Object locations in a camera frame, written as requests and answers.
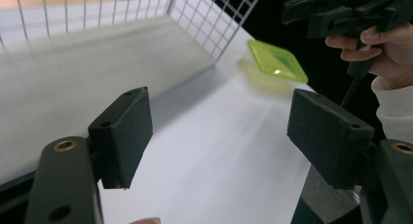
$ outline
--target wire rack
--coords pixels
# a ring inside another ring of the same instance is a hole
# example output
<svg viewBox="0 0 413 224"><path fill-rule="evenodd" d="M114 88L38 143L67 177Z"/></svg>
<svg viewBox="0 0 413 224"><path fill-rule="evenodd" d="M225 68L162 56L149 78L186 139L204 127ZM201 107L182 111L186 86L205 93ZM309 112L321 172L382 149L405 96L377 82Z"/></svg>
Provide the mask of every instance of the wire rack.
<svg viewBox="0 0 413 224"><path fill-rule="evenodd" d="M171 16L208 53L219 59L258 0L0 1L3 50L34 39Z"/></svg>

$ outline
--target sleeve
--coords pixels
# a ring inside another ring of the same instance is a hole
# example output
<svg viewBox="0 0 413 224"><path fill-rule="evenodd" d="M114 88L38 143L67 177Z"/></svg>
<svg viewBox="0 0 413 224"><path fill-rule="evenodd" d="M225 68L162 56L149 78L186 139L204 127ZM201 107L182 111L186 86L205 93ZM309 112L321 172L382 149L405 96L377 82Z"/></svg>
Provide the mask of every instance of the sleeve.
<svg viewBox="0 0 413 224"><path fill-rule="evenodd" d="M376 114L382 122L386 138L413 143L413 86L390 90L377 77L371 89L379 100Z"/></svg>

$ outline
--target green lid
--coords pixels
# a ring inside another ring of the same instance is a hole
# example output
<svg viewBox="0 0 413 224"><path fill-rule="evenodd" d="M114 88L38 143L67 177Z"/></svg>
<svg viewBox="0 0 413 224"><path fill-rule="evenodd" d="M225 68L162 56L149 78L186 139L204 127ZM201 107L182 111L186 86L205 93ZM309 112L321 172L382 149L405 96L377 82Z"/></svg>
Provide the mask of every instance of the green lid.
<svg viewBox="0 0 413 224"><path fill-rule="evenodd" d="M248 40L247 43L258 69L263 73L308 82L306 73L290 51L257 40Z"/></svg>

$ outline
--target hand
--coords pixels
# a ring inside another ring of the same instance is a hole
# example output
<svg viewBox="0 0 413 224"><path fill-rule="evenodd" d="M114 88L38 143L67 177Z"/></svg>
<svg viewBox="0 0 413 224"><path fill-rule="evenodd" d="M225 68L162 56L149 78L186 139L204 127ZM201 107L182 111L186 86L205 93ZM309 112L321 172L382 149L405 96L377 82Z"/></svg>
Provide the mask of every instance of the hand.
<svg viewBox="0 0 413 224"><path fill-rule="evenodd" d="M413 25L408 23L388 32L371 27L361 32L360 40L366 46L358 51L357 38L343 35L328 36L325 44L342 49L345 61L373 58L369 72L381 77L389 89L413 85Z"/></svg>
<svg viewBox="0 0 413 224"><path fill-rule="evenodd" d="M158 217L146 218L132 222L131 224L161 224L161 219Z"/></svg>

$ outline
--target metal grid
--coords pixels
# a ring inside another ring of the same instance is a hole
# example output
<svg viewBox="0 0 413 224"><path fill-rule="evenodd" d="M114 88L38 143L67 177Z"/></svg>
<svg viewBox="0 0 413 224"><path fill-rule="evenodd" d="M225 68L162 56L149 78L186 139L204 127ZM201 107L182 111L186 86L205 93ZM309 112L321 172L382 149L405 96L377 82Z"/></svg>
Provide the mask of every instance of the metal grid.
<svg viewBox="0 0 413 224"><path fill-rule="evenodd" d="M219 59L257 1L62 0L62 4L52 4L41 0L30 5L24 4L26 0L16 0L13 9L0 9L0 43L5 50L17 42L171 16Z"/></svg>

